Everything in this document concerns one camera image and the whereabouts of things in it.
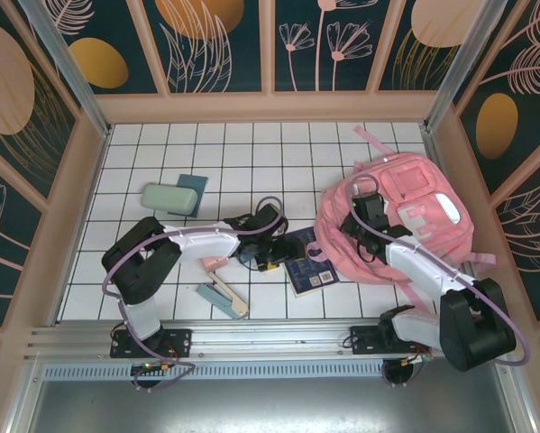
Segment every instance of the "ventilation grille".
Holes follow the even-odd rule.
[[[132,364],[50,364],[43,380],[69,381],[130,381]],[[175,377],[185,367],[165,372],[151,372],[139,380]],[[186,379],[286,379],[312,377],[380,376],[381,360],[360,361],[284,361],[267,363],[199,363]]]

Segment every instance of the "white tile floor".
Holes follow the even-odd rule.
[[[379,156],[353,132],[357,124],[398,152],[426,154],[417,124],[117,125],[59,319],[120,318],[115,302],[100,289],[101,257],[143,217],[154,215],[171,226],[203,226],[250,212],[263,197],[277,195],[284,200],[290,230],[312,226],[320,191],[351,173],[354,161]],[[141,206],[147,183],[175,185],[183,173],[209,178],[197,220]],[[344,278],[296,298],[283,269],[250,272],[235,259],[217,273],[248,303],[249,319],[375,318],[407,303],[399,288]],[[208,281],[200,262],[176,266],[156,295],[160,318],[228,318],[196,294],[197,285]],[[424,293],[420,296],[432,305]]]

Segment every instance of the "pink backpack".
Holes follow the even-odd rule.
[[[313,259],[329,259],[339,273],[352,281],[408,282],[406,275],[380,260],[366,263],[357,254],[357,242],[339,230],[350,211],[345,196],[347,185],[356,174],[369,173],[380,182],[391,226],[405,226],[425,248],[453,266],[469,260],[474,225],[442,172],[426,157],[396,154],[363,128],[356,127],[354,131],[381,151],[383,157],[365,165],[356,163],[352,176],[324,192],[314,227],[316,243],[308,246],[309,251],[321,249],[322,253]],[[373,182],[364,178],[358,180],[357,186],[360,193],[374,190]],[[362,256],[371,257],[365,248]]]

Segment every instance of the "metal base plate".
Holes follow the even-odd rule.
[[[164,329],[160,345],[155,349],[155,352],[170,357],[170,346],[173,347],[180,358],[189,357],[191,329]],[[151,358],[133,341],[127,330],[114,332],[109,356],[114,359]]]
[[[416,345],[407,341],[397,340],[387,347],[378,327],[351,327],[350,335],[354,355],[409,355],[416,352]]]

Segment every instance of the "dark blue book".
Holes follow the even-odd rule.
[[[316,235],[314,228],[308,227],[288,233],[286,238],[299,239],[304,245],[308,245],[316,240]],[[287,262],[286,271],[296,296],[306,295],[340,281],[329,260],[320,263],[310,259]]]

